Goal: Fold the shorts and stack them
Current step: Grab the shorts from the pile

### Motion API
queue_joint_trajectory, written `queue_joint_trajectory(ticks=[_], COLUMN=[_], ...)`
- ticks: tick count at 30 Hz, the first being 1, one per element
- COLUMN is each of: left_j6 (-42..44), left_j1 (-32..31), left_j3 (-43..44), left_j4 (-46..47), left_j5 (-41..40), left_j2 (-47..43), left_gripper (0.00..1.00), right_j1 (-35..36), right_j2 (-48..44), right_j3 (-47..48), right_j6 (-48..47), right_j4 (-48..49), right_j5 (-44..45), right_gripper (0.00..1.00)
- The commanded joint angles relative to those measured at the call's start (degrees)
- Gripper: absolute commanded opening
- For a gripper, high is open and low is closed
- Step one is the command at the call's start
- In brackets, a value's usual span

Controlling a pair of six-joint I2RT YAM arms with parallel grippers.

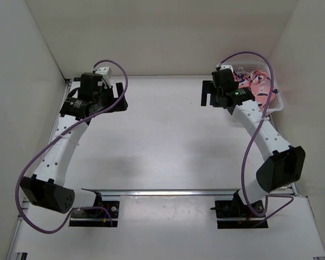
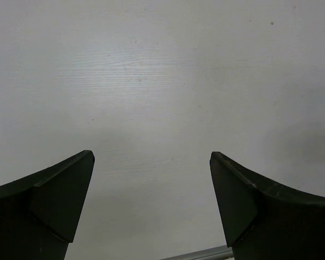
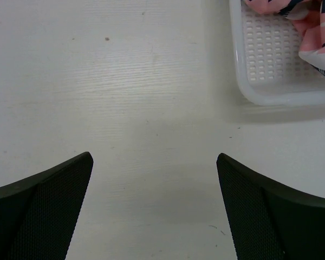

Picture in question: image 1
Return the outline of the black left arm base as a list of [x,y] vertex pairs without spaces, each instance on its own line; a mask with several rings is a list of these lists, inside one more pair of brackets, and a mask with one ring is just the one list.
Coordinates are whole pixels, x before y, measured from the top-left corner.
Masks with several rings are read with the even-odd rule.
[[97,209],[74,210],[69,218],[70,227],[82,228],[116,228],[119,222],[120,201],[105,198],[95,191],[93,207]]

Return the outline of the pink shark print shorts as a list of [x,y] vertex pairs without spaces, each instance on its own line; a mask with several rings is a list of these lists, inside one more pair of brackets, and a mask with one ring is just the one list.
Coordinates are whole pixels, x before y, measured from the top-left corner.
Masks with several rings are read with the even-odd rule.
[[268,99],[271,80],[266,72],[259,69],[250,73],[233,73],[234,80],[239,83],[239,88],[249,88],[255,97],[259,107],[263,111],[263,105]]

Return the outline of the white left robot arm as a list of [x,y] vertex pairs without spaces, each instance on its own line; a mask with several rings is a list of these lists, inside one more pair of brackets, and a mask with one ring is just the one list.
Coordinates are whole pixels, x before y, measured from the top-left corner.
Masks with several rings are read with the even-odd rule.
[[77,192],[65,187],[66,173],[77,145],[93,118],[104,113],[123,112],[128,108],[125,94],[128,83],[111,85],[107,72],[83,73],[80,85],[67,95],[57,122],[54,139],[36,155],[41,163],[31,176],[21,173],[16,189],[23,191],[29,202],[47,210],[68,213],[84,207],[91,217],[101,214],[103,204],[93,191]]

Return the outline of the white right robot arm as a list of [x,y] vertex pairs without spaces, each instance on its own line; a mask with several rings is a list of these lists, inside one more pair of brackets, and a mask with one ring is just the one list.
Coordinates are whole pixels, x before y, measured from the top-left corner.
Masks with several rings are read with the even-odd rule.
[[205,80],[201,89],[201,105],[210,104],[227,111],[246,129],[264,160],[255,179],[245,183],[234,195],[233,212],[246,216],[254,203],[272,191],[294,183],[301,178],[306,153],[301,146],[286,141],[260,109],[248,87],[239,87],[230,68],[212,72],[212,80]]

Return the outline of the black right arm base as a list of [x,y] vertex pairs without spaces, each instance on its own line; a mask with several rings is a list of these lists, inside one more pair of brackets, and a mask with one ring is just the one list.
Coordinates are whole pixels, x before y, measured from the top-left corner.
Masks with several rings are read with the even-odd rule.
[[217,229],[267,229],[266,216],[255,216],[247,205],[244,205],[238,191],[231,200],[215,200],[214,207],[217,218]]

